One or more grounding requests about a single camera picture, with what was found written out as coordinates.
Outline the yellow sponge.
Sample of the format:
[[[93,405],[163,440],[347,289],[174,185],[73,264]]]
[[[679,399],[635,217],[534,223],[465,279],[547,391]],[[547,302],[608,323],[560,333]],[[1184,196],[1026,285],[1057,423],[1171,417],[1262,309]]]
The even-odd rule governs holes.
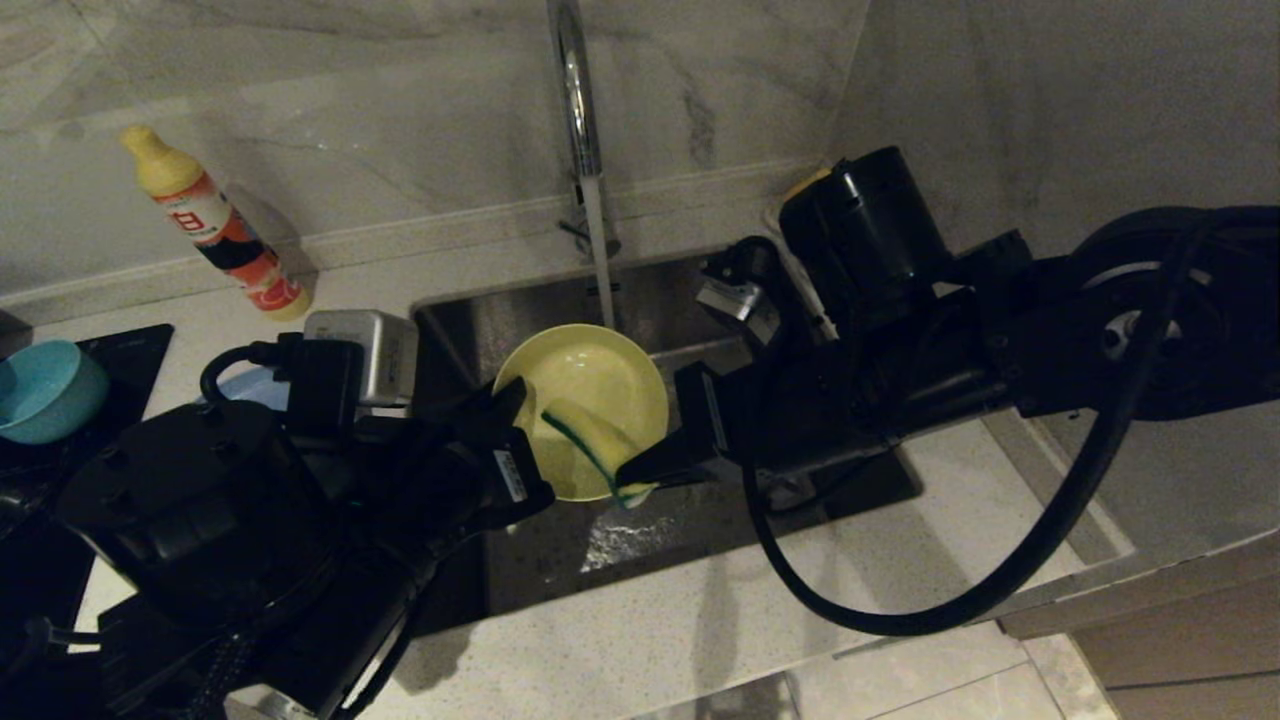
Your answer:
[[[540,421],[558,437],[557,470],[553,484],[566,501],[590,502],[609,498],[621,509],[645,503],[657,484],[620,479],[622,466],[643,451],[630,434],[591,410],[570,400],[554,400],[540,414]]]

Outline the yellow bowl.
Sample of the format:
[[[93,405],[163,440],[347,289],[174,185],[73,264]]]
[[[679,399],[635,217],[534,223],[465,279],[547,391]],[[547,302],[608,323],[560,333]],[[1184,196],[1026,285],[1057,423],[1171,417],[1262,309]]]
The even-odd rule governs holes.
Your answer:
[[[515,424],[525,432],[543,480],[557,496],[558,437],[540,421],[554,400],[570,400],[611,421],[643,451],[667,437],[669,398],[655,363],[635,342],[600,325],[553,327],[525,340],[495,377],[500,388],[524,378],[527,398]]]

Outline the blue plate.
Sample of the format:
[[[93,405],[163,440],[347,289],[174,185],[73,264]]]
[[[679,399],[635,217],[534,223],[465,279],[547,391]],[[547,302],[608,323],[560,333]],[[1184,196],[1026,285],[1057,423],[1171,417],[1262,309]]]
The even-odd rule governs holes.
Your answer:
[[[270,368],[237,364],[219,375],[218,384],[228,400],[261,404],[276,413],[287,410],[291,384],[275,380]]]

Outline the teal bowl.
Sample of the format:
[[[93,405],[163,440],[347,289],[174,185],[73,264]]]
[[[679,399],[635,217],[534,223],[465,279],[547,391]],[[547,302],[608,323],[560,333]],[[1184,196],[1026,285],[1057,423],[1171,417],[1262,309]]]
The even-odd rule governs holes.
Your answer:
[[[0,361],[0,439],[50,445],[105,405],[108,373],[77,343],[50,340]]]

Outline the chrome faucet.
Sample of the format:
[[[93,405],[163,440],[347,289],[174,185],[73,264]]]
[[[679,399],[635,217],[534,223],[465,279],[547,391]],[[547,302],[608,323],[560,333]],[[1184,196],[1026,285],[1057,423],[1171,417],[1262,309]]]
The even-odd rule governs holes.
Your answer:
[[[575,206],[568,220],[558,222],[558,228],[573,237],[575,247],[584,259],[593,261],[591,222],[585,195],[585,184],[595,183],[599,192],[602,222],[608,258],[620,251],[620,241],[611,237],[605,205],[605,174],[603,167],[600,132],[593,97],[591,70],[588,41],[579,0],[544,0],[550,29],[552,69],[559,91],[561,115],[568,137],[568,164]]]

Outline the stainless steel sink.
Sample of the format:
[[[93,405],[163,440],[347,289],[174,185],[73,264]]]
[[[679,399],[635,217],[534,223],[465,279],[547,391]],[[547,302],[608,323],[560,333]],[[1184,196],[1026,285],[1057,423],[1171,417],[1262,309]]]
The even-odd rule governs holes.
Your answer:
[[[745,341],[696,305],[700,258],[612,272],[614,320],[655,361],[666,384],[685,365],[721,373],[744,365]],[[451,301],[421,301],[417,391],[412,411],[434,416],[494,379],[507,356],[544,329],[598,323],[589,278],[530,284]],[[763,480],[785,509],[776,534],[869,512],[920,496],[922,483],[896,455]],[[438,569],[430,609],[415,628],[430,635],[497,614],[558,600],[755,542],[736,473],[655,492],[635,510],[609,501],[558,502],[508,530],[471,539]]]

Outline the running water stream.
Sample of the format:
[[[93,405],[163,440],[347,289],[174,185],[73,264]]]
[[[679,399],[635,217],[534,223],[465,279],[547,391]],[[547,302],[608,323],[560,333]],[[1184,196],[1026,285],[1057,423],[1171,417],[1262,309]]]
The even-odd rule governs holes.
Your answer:
[[[580,187],[582,190],[582,206],[588,222],[591,260],[602,307],[602,322],[604,327],[613,331],[616,328],[616,314],[611,284],[608,234],[604,219],[602,178],[599,176],[584,177],[581,178]]]

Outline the black induction cooktop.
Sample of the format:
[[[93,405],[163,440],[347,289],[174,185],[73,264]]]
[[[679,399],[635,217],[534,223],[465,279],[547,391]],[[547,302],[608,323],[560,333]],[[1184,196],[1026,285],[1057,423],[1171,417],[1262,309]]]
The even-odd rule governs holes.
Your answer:
[[[76,625],[95,555],[52,519],[54,501],[79,466],[141,421],[173,334],[160,324],[79,342],[109,375],[105,407],[54,445],[0,439],[0,625]]]

